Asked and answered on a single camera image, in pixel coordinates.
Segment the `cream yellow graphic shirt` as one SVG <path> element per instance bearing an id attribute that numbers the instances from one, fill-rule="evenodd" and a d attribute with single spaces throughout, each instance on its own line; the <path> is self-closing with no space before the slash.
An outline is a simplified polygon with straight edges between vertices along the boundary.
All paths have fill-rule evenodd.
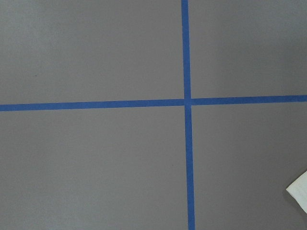
<path id="1" fill-rule="evenodd" d="M 296 200 L 302 210 L 307 213 L 307 172 L 294 180 L 286 191 Z"/>

